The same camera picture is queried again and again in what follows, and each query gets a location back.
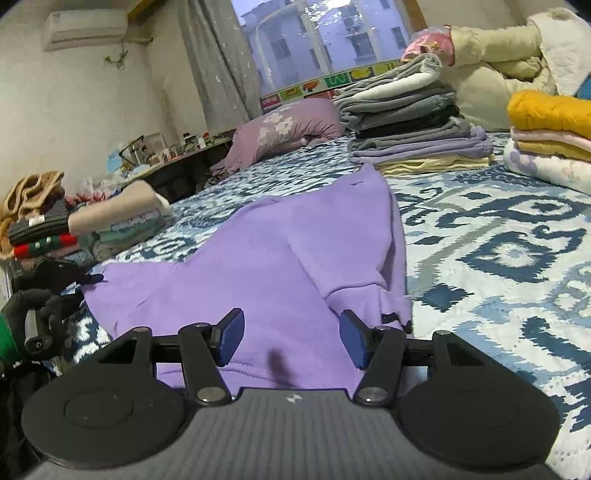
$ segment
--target desk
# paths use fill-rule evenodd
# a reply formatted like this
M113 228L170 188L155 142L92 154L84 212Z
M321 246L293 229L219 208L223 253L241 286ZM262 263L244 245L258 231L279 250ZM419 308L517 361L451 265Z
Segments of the desk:
M210 176L209 167L224 159L231 146L231 138L217 141L201 150L158 163L133 176L128 182L145 180L170 203L178 202L201 191Z

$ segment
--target yellow folded clothing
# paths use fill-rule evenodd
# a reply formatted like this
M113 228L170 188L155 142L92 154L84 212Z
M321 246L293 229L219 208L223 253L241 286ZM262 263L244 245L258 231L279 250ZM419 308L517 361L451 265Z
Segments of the yellow folded clothing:
M542 155L563 155L566 158L576 158L577 160L591 162L591 152L575 147L574 145L555 142L553 140L539 142L518 141L517 146L523 152L538 153Z
M442 171L476 170L490 165L490 158L469 158L463 155L442 155L437 158L412 158L375 164L385 177Z
M591 138L591 100L522 90L511 96L507 114L521 130L569 131Z

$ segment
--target plastic bag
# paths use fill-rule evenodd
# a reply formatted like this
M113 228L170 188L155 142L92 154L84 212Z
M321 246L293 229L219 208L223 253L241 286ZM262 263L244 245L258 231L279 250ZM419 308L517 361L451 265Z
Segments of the plastic bag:
M87 177L80 181L76 190L79 203L101 202L120 192L126 180L119 173L109 173L102 178Z
M453 65L455 55L453 49L451 27L429 27L416 32L410 39L410 43L400 61L409 61L421 53L434 53L444 65Z

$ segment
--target bed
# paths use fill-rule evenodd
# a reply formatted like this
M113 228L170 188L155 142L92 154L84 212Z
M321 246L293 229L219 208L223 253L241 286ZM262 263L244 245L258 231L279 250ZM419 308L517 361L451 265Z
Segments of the bed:
M508 135L491 137L501 155ZM106 263L184 260L243 205L353 171L347 142L258 163L174 204L173 226ZM502 163L388 182L405 225L416 337L452 330L543 390L562 416L548 464L563 478L590 478L591 197ZM75 362L110 341L86 309L72 328Z

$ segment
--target black glove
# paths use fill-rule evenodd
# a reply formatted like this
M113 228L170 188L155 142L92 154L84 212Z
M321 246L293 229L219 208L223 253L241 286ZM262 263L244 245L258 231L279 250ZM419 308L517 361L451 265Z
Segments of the black glove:
M29 310L38 310L41 321L48 328L51 346L33 358L25 349L25 319ZM2 309L4 321L12 334L18 353L23 359L49 360L61 355L67 338L66 327L62 322L61 298L51 290L20 290L16 292Z

